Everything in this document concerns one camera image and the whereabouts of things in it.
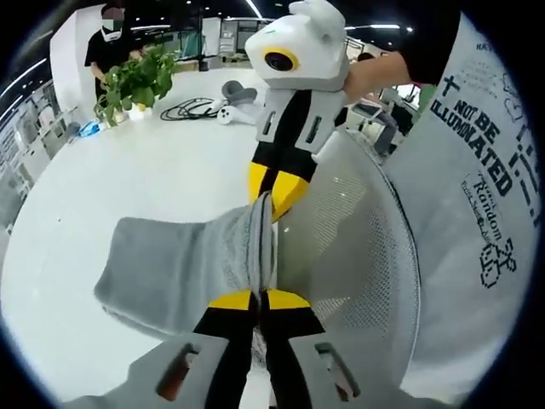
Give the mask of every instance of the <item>white mesh chair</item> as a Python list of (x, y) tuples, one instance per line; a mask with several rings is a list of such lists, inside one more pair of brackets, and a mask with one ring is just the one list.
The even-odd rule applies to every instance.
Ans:
[(307, 196), (278, 225), (278, 288), (312, 304), (360, 388), (371, 377), (401, 383), (419, 314), (413, 239), (368, 149), (334, 133)]

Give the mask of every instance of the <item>gray cloth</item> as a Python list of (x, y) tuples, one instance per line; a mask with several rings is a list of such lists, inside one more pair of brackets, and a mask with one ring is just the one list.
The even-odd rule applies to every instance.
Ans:
[(274, 240), (270, 196), (206, 223), (124, 218), (95, 287), (105, 311), (160, 338), (193, 331), (210, 301), (267, 287)]

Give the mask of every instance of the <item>white controller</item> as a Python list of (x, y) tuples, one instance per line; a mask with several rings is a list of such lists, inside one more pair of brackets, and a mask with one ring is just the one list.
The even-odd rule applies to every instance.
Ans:
[(231, 122), (255, 125), (255, 119), (253, 117), (236, 107), (223, 107), (218, 112), (218, 122), (222, 125), (227, 125)]
[(204, 113), (213, 113), (219, 111), (220, 108), (224, 107), (226, 104), (226, 100), (214, 100), (206, 109), (206, 111), (204, 111)]

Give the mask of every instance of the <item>black cable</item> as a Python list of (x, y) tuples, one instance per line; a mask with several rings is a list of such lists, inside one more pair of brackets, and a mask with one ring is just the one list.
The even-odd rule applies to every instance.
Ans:
[(211, 98), (192, 98), (182, 102), (181, 104), (171, 107), (161, 112), (163, 121), (186, 121), (202, 118), (216, 118), (220, 109), (211, 111), (211, 108), (204, 110), (201, 113), (195, 113), (196, 109), (212, 105), (215, 100)]

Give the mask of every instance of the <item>human hand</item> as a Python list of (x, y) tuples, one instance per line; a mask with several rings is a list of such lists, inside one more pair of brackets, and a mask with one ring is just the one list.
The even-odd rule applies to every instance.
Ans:
[(142, 61), (144, 59), (142, 53), (138, 49), (131, 51), (129, 55), (133, 60)]
[(348, 75), (347, 79), (345, 80), (344, 87), (342, 90), (345, 92), (345, 94), (348, 97), (347, 104), (353, 104), (364, 95), (364, 91), (362, 91), (362, 84), (359, 76), (356, 74), (356, 66), (358, 64), (350, 64), (350, 68), (348, 69)]
[(106, 76), (97, 77), (100, 81), (100, 88), (106, 90)]

